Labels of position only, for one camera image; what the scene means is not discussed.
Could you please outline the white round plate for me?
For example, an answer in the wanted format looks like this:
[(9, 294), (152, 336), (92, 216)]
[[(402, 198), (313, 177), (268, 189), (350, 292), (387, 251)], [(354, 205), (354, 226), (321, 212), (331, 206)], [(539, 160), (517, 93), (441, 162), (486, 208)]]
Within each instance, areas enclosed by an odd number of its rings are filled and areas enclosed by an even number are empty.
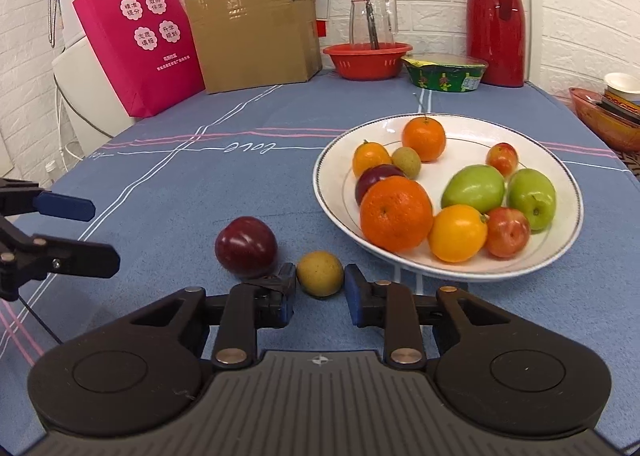
[(463, 282), (532, 273), (578, 238), (570, 171), (521, 132), (457, 115), (399, 115), (332, 141), (314, 165), (326, 215), (370, 253)]

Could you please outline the dark plum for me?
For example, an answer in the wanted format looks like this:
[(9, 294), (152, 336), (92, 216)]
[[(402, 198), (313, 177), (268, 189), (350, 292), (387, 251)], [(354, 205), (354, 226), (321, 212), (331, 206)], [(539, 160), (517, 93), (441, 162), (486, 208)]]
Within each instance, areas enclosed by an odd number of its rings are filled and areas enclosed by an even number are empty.
[(355, 199), (357, 205), (360, 205), (364, 195), (378, 183), (378, 181), (385, 180), (390, 177), (405, 178), (405, 174), (401, 169), (393, 164), (381, 164), (365, 170), (359, 177), (355, 187)]
[(242, 279), (254, 279), (269, 273), (276, 263), (278, 242), (264, 221), (242, 216), (220, 231), (214, 253), (227, 271)]

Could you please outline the large orange mandarin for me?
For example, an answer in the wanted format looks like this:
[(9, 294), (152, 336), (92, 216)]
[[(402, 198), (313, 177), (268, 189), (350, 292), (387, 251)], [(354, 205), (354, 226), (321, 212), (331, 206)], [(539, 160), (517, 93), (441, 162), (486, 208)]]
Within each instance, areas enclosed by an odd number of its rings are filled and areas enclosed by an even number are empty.
[(430, 198), (420, 183), (393, 176), (370, 187), (360, 204), (364, 238), (391, 253), (422, 244), (434, 221)]

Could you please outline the red small apple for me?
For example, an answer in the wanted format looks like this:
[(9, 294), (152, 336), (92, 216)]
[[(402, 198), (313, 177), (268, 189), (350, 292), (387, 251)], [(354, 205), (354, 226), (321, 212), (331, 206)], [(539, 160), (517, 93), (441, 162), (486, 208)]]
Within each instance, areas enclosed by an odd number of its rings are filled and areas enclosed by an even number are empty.
[(514, 257), (525, 248), (529, 236), (529, 222), (518, 209), (497, 207), (487, 214), (485, 248), (494, 257)]

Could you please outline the small longan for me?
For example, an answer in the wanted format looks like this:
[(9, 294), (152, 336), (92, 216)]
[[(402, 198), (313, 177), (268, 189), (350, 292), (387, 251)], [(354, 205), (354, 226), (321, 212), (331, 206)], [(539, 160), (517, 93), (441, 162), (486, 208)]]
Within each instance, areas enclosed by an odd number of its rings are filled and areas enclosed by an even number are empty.
[(301, 257), (296, 275), (303, 290), (314, 298), (328, 298), (337, 294), (344, 283), (341, 261), (324, 250), (316, 250)]

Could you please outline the white appliance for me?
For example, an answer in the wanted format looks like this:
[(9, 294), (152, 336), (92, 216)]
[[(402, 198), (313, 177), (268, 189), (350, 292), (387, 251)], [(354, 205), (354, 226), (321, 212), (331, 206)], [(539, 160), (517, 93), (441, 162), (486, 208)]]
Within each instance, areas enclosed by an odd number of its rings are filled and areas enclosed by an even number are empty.
[(88, 156), (134, 120), (104, 74), (73, 1), (49, 0), (50, 42), (62, 48), (52, 61), (52, 72), (79, 147)]

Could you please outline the small yellow-orange citrus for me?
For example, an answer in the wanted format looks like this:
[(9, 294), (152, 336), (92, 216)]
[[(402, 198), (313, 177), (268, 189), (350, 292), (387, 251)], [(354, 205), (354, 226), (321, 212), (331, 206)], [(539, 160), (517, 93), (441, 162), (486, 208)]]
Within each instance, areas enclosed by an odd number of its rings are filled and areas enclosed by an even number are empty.
[(469, 205), (456, 204), (437, 214), (427, 240), (432, 254), (440, 261), (460, 263), (483, 248), (487, 234), (482, 213)]

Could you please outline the stemmed orange mandarin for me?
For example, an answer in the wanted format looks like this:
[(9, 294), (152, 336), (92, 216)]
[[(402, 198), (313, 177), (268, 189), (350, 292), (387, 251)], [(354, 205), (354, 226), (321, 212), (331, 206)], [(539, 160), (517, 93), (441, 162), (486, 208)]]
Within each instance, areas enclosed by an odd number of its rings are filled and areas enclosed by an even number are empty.
[(401, 142), (403, 146), (415, 150), (422, 163), (429, 163), (442, 156), (447, 137), (439, 120), (420, 113), (402, 129)]

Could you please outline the round green jujube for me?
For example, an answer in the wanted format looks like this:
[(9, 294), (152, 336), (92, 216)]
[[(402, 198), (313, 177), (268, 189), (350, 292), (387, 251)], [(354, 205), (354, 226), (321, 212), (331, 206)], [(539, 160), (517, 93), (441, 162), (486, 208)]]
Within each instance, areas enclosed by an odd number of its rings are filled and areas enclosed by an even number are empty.
[(542, 231), (548, 228), (555, 215), (555, 188), (542, 172), (518, 169), (506, 186), (506, 205), (526, 216), (533, 232)]

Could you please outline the oblong green jujube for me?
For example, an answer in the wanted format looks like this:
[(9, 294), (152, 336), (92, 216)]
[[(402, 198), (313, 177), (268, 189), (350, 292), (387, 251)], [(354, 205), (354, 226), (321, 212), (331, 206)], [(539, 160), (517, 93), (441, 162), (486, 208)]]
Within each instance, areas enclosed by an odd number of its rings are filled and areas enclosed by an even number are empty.
[(500, 207), (506, 194), (506, 181), (488, 165), (470, 165), (449, 180), (440, 198), (440, 207), (467, 205), (480, 213)]

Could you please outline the pink tote bag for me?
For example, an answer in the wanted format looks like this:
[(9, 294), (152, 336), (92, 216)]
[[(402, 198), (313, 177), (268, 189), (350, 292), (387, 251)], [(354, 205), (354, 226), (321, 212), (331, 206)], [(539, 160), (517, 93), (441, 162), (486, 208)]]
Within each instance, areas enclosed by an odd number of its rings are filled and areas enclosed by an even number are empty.
[(155, 116), (204, 89), (180, 0), (74, 0), (74, 8), (129, 116)]

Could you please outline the red-yellow small apple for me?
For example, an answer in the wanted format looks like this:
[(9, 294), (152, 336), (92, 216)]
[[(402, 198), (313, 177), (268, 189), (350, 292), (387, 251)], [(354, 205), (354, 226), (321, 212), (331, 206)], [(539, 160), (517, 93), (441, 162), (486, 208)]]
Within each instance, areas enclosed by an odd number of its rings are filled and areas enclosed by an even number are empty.
[(510, 143), (500, 142), (491, 146), (485, 163), (497, 169), (504, 178), (508, 179), (518, 169), (518, 152)]

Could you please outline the small orange with leaf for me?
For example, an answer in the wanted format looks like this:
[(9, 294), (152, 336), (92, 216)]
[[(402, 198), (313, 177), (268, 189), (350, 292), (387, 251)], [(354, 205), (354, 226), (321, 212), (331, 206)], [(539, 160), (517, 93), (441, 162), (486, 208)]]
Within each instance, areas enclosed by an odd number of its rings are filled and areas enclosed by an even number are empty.
[(382, 144), (364, 140), (352, 155), (352, 172), (359, 179), (366, 170), (392, 164), (392, 157)]

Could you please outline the yellow-brown longan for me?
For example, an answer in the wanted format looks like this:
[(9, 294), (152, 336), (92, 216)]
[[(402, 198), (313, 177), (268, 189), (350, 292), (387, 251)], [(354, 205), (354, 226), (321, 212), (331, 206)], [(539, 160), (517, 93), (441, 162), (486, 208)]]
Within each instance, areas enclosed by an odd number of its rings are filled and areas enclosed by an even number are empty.
[(392, 154), (392, 163), (411, 180), (418, 178), (422, 166), (419, 154), (409, 146), (398, 147)]

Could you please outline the red plastic basket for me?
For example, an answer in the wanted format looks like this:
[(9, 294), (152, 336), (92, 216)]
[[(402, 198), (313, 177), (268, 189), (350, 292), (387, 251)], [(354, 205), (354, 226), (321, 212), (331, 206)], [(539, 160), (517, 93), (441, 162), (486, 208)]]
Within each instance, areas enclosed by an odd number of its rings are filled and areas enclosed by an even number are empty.
[(351, 44), (332, 45), (322, 50), (330, 57), (335, 71), (341, 77), (358, 82), (373, 82), (396, 77), (401, 70), (401, 58), (412, 46), (382, 44), (378, 49), (358, 48)]

